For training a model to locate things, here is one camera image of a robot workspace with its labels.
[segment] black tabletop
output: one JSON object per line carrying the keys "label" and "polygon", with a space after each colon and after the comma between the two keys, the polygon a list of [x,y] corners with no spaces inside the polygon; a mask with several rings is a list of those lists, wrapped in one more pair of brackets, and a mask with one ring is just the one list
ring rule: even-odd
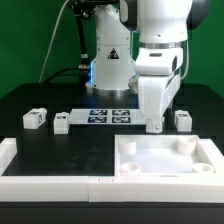
{"label": "black tabletop", "polygon": [[[33,108],[46,108],[47,121],[37,130],[23,129],[22,116]],[[68,135],[54,135],[56,113],[78,108],[138,108],[136,95],[107,98],[85,92],[76,84],[24,84],[0,100],[0,136],[15,137],[18,153],[4,175],[111,176],[114,173],[114,136],[147,134],[143,125],[72,125]],[[174,111],[187,110],[191,133],[178,133]],[[165,113],[161,134],[196,134],[210,138],[224,153],[224,100],[209,87],[182,85],[172,111]],[[5,223],[222,223],[222,204],[188,203],[0,203]]]}

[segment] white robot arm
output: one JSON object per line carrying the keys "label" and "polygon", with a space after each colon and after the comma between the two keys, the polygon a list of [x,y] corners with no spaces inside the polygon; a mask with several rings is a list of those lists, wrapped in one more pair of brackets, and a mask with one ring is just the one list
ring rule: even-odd
{"label": "white robot arm", "polygon": [[[187,19],[193,2],[120,1],[121,22],[140,32],[135,70],[138,76],[139,109],[147,120],[146,132],[162,132],[163,114],[180,87],[180,67],[183,64],[183,49],[180,46],[187,40]],[[196,5],[198,2],[208,1],[195,0]]]}

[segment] warning label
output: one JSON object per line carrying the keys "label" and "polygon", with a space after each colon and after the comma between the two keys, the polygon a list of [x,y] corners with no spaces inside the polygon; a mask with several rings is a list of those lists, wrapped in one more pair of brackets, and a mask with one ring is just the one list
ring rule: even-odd
{"label": "warning label", "polygon": [[107,59],[119,59],[115,48],[112,49]]}

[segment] green backdrop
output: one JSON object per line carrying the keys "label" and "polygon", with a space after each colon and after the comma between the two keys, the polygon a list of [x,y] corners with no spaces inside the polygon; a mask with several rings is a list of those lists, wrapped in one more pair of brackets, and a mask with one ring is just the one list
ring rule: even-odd
{"label": "green backdrop", "polygon": [[[0,0],[0,97],[23,83],[38,82],[56,18],[64,0]],[[211,0],[209,16],[189,32],[188,83],[210,86],[224,98],[224,1]],[[95,56],[94,19],[84,22],[90,58]],[[77,27],[65,9],[44,78],[80,62]]]}

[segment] white cube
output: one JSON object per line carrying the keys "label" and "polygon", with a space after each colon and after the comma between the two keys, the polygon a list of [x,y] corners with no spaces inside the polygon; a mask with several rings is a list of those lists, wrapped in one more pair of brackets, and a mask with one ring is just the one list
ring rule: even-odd
{"label": "white cube", "polygon": [[175,111],[174,123],[180,132],[191,132],[192,130],[192,118],[188,111]]}
{"label": "white cube", "polygon": [[46,121],[47,110],[44,108],[32,109],[23,116],[23,127],[25,129],[37,129]]}
{"label": "white cube", "polygon": [[54,134],[68,134],[69,113],[57,113],[54,118]]}

